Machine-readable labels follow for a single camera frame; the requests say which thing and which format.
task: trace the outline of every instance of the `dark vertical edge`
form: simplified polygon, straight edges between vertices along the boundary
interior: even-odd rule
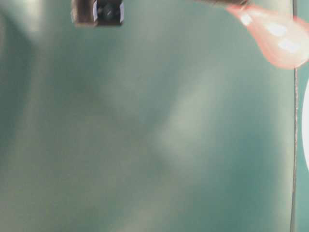
[[[293,17],[297,16],[297,0],[293,0]],[[298,144],[298,72],[294,69],[295,85],[295,125],[294,125],[294,170],[293,170],[293,192],[292,192],[292,209],[290,232],[295,232],[295,201],[296,201],[296,169],[297,169],[297,144]]]

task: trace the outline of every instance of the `pink object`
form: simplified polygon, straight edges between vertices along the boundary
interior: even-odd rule
[[[252,34],[265,58],[284,69],[294,69],[309,59],[309,24],[256,5],[228,5]]]

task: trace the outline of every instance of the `green panel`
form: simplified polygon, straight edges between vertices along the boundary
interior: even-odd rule
[[[0,2],[0,230],[288,232],[293,71],[223,8],[125,4],[77,29],[70,1]]]
[[[298,15],[309,21],[309,2],[298,0]],[[307,232],[309,230],[309,172],[303,150],[302,141],[302,109],[306,86],[308,82],[309,65],[305,64],[298,70],[299,114],[298,114],[298,153],[297,153],[297,180],[296,180],[296,231]]]

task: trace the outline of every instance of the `black camera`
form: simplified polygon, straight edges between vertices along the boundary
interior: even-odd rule
[[[123,0],[72,0],[72,21],[77,26],[121,26]]]

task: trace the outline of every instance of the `white object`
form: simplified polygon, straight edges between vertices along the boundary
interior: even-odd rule
[[[307,83],[303,104],[302,137],[305,159],[309,169],[309,81]]]

